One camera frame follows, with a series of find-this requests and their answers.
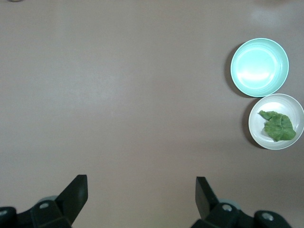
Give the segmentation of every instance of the gray tabletop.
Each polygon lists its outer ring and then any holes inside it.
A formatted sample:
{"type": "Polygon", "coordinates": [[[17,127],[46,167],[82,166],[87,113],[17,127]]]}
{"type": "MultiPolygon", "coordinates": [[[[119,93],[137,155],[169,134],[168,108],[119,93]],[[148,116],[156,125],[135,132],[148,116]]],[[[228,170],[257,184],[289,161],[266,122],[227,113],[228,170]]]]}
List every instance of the gray tabletop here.
{"type": "Polygon", "coordinates": [[[22,212],[87,174],[75,228],[188,228],[195,178],[253,216],[304,224],[304,141],[260,148],[259,100],[230,76],[240,44],[269,38],[304,105],[304,1],[0,1],[0,205],[22,212]]]}

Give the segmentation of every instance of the bowl rim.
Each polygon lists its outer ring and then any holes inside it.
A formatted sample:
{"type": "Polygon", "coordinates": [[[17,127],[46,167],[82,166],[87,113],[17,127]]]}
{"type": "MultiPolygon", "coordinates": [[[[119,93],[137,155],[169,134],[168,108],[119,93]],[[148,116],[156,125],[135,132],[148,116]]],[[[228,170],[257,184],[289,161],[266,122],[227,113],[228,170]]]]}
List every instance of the bowl rim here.
{"type": "Polygon", "coordinates": [[[283,84],[285,83],[285,81],[286,81],[286,79],[287,79],[287,77],[288,77],[288,74],[289,74],[289,59],[288,59],[288,55],[287,55],[286,51],[284,50],[284,48],[283,48],[279,43],[277,43],[276,41],[274,41],[274,40],[272,40],[272,39],[269,39],[269,38],[254,38],[254,39],[250,39],[250,40],[246,41],[246,42],[243,43],[241,46],[239,46],[238,49],[235,51],[235,53],[233,54],[231,63],[230,63],[230,75],[231,75],[231,78],[232,78],[232,81],[233,81],[234,85],[235,85],[242,93],[244,93],[244,94],[246,94],[246,95],[248,95],[248,96],[251,96],[251,97],[265,97],[265,96],[268,96],[268,95],[271,95],[271,94],[275,93],[276,91],[278,91],[278,90],[283,86],[283,84]],[[276,88],[274,91],[272,91],[271,93],[267,93],[267,94],[259,95],[259,96],[257,96],[257,95],[252,95],[252,94],[250,94],[250,93],[244,92],[244,91],[238,86],[238,84],[236,83],[235,77],[234,77],[233,74],[232,74],[233,62],[235,61],[236,55],[237,55],[237,53],[239,52],[239,50],[240,50],[243,46],[247,45],[249,42],[253,42],[253,41],[256,41],[256,40],[267,40],[267,41],[271,41],[272,43],[274,43],[275,45],[277,45],[280,49],[282,49],[282,51],[283,51],[283,53],[284,53],[284,56],[286,57],[286,60],[287,60],[287,72],[286,72],[286,75],[284,75],[284,79],[283,79],[281,85],[280,85],[278,88],[276,88]]]}
{"type": "Polygon", "coordinates": [[[251,109],[251,111],[250,111],[250,114],[249,114],[249,118],[248,118],[248,128],[249,128],[249,132],[250,132],[250,134],[251,134],[251,137],[252,137],[252,138],[254,139],[254,141],[255,141],[257,144],[259,144],[260,146],[262,146],[262,147],[264,147],[264,148],[266,148],[266,149],[269,149],[269,150],[282,150],[282,149],[285,149],[285,148],[290,147],[291,145],[295,144],[295,142],[298,141],[298,140],[301,138],[301,136],[302,136],[302,134],[303,134],[303,132],[304,132],[304,127],[302,128],[300,134],[298,135],[297,139],[296,139],[293,143],[291,143],[290,145],[287,145],[287,146],[285,146],[285,147],[282,147],[282,148],[273,149],[273,148],[269,148],[269,147],[267,147],[267,146],[264,146],[264,145],[262,145],[262,144],[260,144],[259,142],[256,141],[256,139],[255,139],[255,137],[253,136],[253,133],[252,133],[252,131],[251,131],[251,127],[250,127],[251,125],[250,125],[250,123],[249,123],[249,122],[250,122],[250,119],[251,119],[251,116],[252,116],[252,114],[253,114],[254,108],[255,108],[256,106],[258,106],[258,104],[259,104],[262,100],[265,100],[265,99],[267,99],[268,97],[274,96],[274,95],[286,96],[286,97],[291,98],[292,100],[295,101],[295,103],[297,103],[297,104],[299,105],[300,111],[302,111],[301,113],[303,113],[303,115],[304,115],[304,109],[303,109],[303,107],[301,106],[301,104],[300,104],[294,97],[292,97],[292,96],[290,96],[290,95],[287,95],[287,94],[270,94],[270,95],[265,96],[265,97],[263,97],[262,99],[260,99],[260,100],[252,107],[252,109],[251,109]]]}

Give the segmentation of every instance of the green vegetable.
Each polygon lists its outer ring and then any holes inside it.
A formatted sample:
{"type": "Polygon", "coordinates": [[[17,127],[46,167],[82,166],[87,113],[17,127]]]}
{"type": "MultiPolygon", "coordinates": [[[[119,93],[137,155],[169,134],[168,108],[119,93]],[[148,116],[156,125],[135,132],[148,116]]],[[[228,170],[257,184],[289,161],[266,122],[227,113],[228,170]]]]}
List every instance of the green vegetable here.
{"type": "Polygon", "coordinates": [[[291,140],[295,137],[293,125],[287,115],[263,110],[259,114],[268,120],[264,123],[264,130],[274,141],[291,140]]]}

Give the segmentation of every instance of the plate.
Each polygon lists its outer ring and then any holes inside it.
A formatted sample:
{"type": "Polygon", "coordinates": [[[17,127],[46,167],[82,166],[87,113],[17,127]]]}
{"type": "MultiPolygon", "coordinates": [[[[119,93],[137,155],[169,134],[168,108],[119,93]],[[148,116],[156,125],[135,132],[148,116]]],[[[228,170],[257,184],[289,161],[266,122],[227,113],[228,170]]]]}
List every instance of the plate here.
{"type": "Polygon", "coordinates": [[[250,112],[248,125],[253,139],[259,145],[271,150],[284,149],[294,144],[301,137],[304,130],[304,110],[293,97],[285,94],[272,94],[255,104],[250,112]],[[296,132],[295,137],[292,140],[275,142],[263,130],[266,120],[260,116],[259,112],[261,110],[266,112],[276,111],[287,115],[296,132]]]}
{"type": "Polygon", "coordinates": [[[284,49],[275,41],[256,38],[241,45],[231,61],[231,76],[244,94],[264,97],[285,82],[289,62],[284,49]]]}

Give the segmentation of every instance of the lettuce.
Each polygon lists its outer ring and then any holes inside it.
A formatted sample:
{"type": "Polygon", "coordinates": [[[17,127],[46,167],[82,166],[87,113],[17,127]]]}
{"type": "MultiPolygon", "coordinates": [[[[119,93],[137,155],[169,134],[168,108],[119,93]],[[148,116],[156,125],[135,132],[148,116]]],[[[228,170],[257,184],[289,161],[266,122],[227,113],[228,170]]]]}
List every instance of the lettuce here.
{"type": "Polygon", "coordinates": [[[264,123],[264,130],[275,142],[291,140],[295,137],[293,125],[287,115],[274,111],[264,112],[263,110],[259,114],[267,120],[264,123]]]}

